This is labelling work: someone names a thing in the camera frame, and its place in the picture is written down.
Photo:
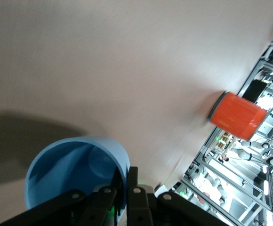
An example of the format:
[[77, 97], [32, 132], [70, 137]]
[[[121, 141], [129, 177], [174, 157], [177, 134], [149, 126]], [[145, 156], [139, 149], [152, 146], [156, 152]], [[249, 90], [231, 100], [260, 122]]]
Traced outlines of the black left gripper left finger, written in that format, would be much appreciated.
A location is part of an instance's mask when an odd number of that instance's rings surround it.
[[110, 210], [117, 225], [123, 204], [124, 182], [116, 168], [109, 185], [86, 195], [81, 190], [65, 192], [10, 218], [0, 226], [103, 226]]

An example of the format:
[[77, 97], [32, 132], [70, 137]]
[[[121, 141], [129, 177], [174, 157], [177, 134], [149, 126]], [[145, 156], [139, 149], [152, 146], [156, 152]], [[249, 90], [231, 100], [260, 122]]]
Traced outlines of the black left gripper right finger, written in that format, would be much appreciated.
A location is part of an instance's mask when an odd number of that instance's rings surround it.
[[200, 207], [174, 192], [159, 196], [138, 184], [138, 167], [130, 167], [127, 179], [127, 224], [129, 226], [210, 226], [211, 217]]

